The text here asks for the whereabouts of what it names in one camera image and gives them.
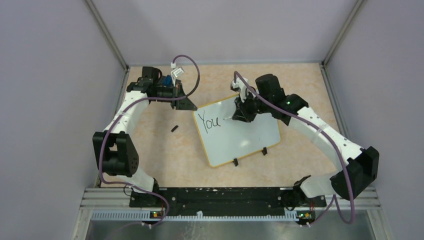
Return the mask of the yellow framed whiteboard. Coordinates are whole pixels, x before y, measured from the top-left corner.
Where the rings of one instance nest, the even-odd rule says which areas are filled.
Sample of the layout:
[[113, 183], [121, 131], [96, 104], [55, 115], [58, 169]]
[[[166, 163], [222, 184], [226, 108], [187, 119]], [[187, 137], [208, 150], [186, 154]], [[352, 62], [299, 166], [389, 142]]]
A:
[[263, 152], [281, 142], [278, 120], [259, 114], [253, 122], [223, 120], [236, 110], [236, 95], [210, 102], [192, 113], [210, 167], [216, 168]]

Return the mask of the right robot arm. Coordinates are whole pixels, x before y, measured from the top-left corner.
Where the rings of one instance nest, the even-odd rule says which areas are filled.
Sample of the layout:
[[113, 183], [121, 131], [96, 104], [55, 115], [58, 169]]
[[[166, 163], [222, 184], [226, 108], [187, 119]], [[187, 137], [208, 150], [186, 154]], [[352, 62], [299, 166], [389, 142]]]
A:
[[372, 146], [364, 148], [340, 134], [323, 121], [309, 103], [297, 94], [286, 94], [277, 76], [269, 73], [248, 84], [239, 72], [230, 82], [235, 99], [234, 121], [251, 123], [260, 114], [271, 114], [274, 119], [306, 136], [319, 148], [336, 168], [334, 173], [307, 175], [293, 186], [293, 200], [307, 206], [315, 197], [338, 195], [354, 200], [378, 176], [379, 152]]

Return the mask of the black marker cap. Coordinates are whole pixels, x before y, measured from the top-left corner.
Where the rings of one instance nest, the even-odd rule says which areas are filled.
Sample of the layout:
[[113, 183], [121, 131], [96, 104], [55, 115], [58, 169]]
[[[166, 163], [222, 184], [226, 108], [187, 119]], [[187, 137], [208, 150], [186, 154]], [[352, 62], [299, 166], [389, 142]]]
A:
[[178, 125], [175, 125], [172, 129], [171, 129], [171, 132], [173, 133], [177, 128], [178, 128], [179, 126]]

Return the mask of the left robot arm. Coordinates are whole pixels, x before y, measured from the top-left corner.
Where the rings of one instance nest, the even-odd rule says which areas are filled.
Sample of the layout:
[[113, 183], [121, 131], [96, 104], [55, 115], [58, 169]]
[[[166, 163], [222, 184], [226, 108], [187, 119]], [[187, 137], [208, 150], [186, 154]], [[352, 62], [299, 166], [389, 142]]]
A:
[[197, 110], [178, 79], [183, 73], [183, 68], [175, 64], [171, 65], [167, 76], [159, 68], [144, 66], [141, 76], [127, 86], [123, 102], [111, 123], [92, 137], [101, 181], [108, 183], [104, 174], [119, 177], [116, 184], [131, 187], [136, 192], [135, 197], [141, 198], [149, 207], [165, 204], [167, 200], [160, 196], [157, 181], [140, 168], [140, 157], [132, 135], [151, 102], [169, 103], [173, 110]]

